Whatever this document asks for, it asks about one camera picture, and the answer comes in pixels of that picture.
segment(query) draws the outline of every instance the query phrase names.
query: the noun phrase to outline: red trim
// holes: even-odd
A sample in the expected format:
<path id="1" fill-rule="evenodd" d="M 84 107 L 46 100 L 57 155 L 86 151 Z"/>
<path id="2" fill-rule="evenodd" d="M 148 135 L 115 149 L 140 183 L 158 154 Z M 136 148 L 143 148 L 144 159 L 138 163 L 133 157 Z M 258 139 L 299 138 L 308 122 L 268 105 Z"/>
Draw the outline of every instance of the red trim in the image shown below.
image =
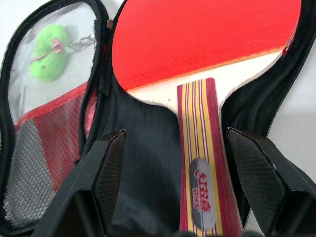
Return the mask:
<path id="1" fill-rule="evenodd" d="M 234 200 L 234 192 L 229 180 L 229 172 L 225 162 L 224 148 L 220 123 L 218 118 L 218 104 L 214 79 L 206 80 L 207 103 L 211 122 L 212 141 L 215 155 L 217 186 L 221 207 L 223 235 L 237 237 L 241 233 L 239 213 Z"/>
<path id="2" fill-rule="evenodd" d="M 98 100 L 98 97 L 96 95 L 96 88 L 95 88 L 89 99 L 87 108 L 85 110 L 85 115 L 84 115 L 84 132 L 85 132 L 86 137 L 88 137 L 91 126 L 92 126 L 97 100 Z"/>
<path id="3" fill-rule="evenodd" d="M 206 136 L 206 123 L 205 123 L 205 109 L 204 109 L 204 105 L 203 105 L 203 85 L 202 85 L 202 80 L 200 80 L 198 82 L 198 91 L 199 93 L 201 94 L 201 96 L 199 96 L 199 110 L 201 112 L 201 116 L 200 116 L 200 119 L 201 119 L 201 125 L 202 125 L 202 139 L 203 139 L 203 144 L 204 144 L 204 141 L 206 143 L 206 147 L 204 148 L 204 155 L 205 155 L 205 159 L 206 161 L 209 163 L 209 153 L 210 151 L 208 150 L 208 142 L 207 142 L 207 137 Z"/>
<path id="4" fill-rule="evenodd" d="M 200 156 L 199 147 L 198 147 L 198 117 L 196 111 L 196 84 L 192 83 L 192 113 L 193 113 L 193 128 L 194 128 L 194 140 L 196 145 L 196 153 Z"/>
<path id="5" fill-rule="evenodd" d="M 188 211 L 187 211 L 187 192 L 186 192 L 186 172 L 185 172 L 185 157 L 184 157 L 184 138 L 183 138 L 183 121 L 182 121 L 182 85 L 177 87 L 178 96 L 178 120 L 180 132 L 181 146 L 181 198 L 180 198 L 180 230 L 188 230 Z"/>
<path id="6" fill-rule="evenodd" d="M 80 159 L 78 127 L 82 100 L 83 94 L 33 118 L 55 191 L 73 169 L 74 162 Z"/>
<path id="7" fill-rule="evenodd" d="M 103 54 L 105 54 L 105 52 L 107 51 L 107 49 L 108 49 L 108 46 L 105 45 L 104 48 L 103 48 Z"/>
<path id="8" fill-rule="evenodd" d="M 63 94 L 62 96 L 44 104 L 44 105 L 41 105 L 35 109 L 28 111 L 20 118 L 16 127 L 18 128 L 22 123 L 24 123 L 28 120 L 31 120 L 35 117 L 39 117 L 41 115 L 44 115 L 44 114 L 62 106 L 63 104 L 67 103 L 68 101 L 76 98 L 77 96 L 82 95 L 85 92 L 86 87 L 87 87 L 87 82 L 76 87 L 75 89 Z"/>

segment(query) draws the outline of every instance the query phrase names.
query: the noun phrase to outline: paddle handle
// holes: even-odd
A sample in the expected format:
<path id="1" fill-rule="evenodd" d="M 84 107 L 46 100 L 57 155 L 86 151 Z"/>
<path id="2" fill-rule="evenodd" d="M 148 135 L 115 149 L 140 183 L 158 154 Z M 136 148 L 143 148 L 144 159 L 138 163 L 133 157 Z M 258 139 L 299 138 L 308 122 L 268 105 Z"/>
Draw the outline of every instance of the paddle handle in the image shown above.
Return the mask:
<path id="1" fill-rule="evenodd" d="M 182 153 L 180 230 L 199 237 L 242 231 L 225 158 L 213 78 L 177 87 Z"/>

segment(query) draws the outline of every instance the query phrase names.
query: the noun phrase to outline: mesh pocket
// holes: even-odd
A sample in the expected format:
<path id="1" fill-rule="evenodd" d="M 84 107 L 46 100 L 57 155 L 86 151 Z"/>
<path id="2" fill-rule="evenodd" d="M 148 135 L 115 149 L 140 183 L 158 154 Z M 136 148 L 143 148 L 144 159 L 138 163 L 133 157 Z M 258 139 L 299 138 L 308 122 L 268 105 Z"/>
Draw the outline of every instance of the mesh pocket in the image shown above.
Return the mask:
<path id="1" fill-rule="evenodd" d="M 78 127 L 83 92 L 63 105 L 52 101 L 30 111 L 19 125 L 4 201 L 5 218 L 13 227 L 42 217 L 80 159 Z"/>

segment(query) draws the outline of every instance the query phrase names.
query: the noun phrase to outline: table tennis paddle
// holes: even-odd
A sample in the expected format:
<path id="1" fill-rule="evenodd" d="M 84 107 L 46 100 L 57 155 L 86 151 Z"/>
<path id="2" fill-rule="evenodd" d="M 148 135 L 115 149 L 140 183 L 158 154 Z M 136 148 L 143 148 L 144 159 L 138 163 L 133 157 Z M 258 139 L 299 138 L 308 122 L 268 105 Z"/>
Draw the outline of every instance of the table tennis paddle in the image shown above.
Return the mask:
<path id="1" fill-rule="evenodd" d="M 115 28 L 113 70 L 131 96 L 178 115 L 181 230 L 198 236 L 241 232 L 218 110 L 232 91 L 257 78 L 288 49 L 300 4 L 127 1 Z"/>

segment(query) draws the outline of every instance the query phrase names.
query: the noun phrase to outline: black fabric lining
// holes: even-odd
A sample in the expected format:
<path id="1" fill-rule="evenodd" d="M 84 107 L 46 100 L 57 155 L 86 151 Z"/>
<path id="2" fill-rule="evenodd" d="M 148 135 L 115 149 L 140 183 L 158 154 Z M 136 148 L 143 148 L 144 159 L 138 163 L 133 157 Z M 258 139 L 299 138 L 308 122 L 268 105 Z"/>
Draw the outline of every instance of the black fabric lining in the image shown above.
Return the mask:
<path id="1" fill-rule="evenodd" d="M 126 129 L 113 234 L 170 235 L 179 230 L 181 152 L 176 115 L 142 103 L 111 77 L 110 113 L 103 134 Z"/>
<path id="2" fill-rule="evenodd" d="M 14 126 L 11 119 L 11 113 L 8 102 L 8 87 L 9 79 L 11 73 L 11 67 L 13 64 L 14 56 L 19 46 L 20 41 L 26 34 L 26 32 L 40 19 L 47 16 L 50 13 L 53 13 L 56 10 L 59 10 L 68 5 L 83 2 L 88 4 L 96 16 L 95 31 L 96 31 L 96 41 L 102 42 L 103 40 L 103 25 L 101 24 L 102 20 L 106 16 L 102 16 L 104 11 L 100 12 L 100 7 L 102 3 L 99 0 L 58 0 L 51 1 L 38 8 L 33 12 L 29 17 L 27 17 L 21 25 L 18 27 L 14 36 L 9 43 L 9 46 L 6 51 L 6 55 L 3 61 L 3 68 L 1 72 L 0 80 L 0 127 L 1 127 L 1 154 L 0 154 L 0 234 L 7 236 L 28 236 L 31 234 L 32 230 L 36 227 L 37 223 L 33 223 L 25 228 L 13 229 L 10 223 L 5 219 L 5 211 L 3 209 L 3 200 L 5 195 L 5 188 L 7 183 L 7 177 L 10 171 L 10 161 L 14 150 L 15 144 L 15 135 L 14 135 Z M 91 74 L 89 81 L 93 80 L 96 69 L 98 68 L 98 61 L 100 55 L 103 54 L 103 47 L 97 47 L 96 52 L 93 58 L 93 66 L 91 68 Z"/>
<path id="3" fill-rule="evenodd" d="M 314 41 L 315 18 L 316 3 L 302 0 L 300 21 L 287 55 L 255 81 L 234 92 L 222 107 L 226 156 L 243 224 L 250 206 L 241 189 L 233 154 L 225 135 L 226 129 L 234 127 L 267 135 L 275 113 L 297 78 Z"/>

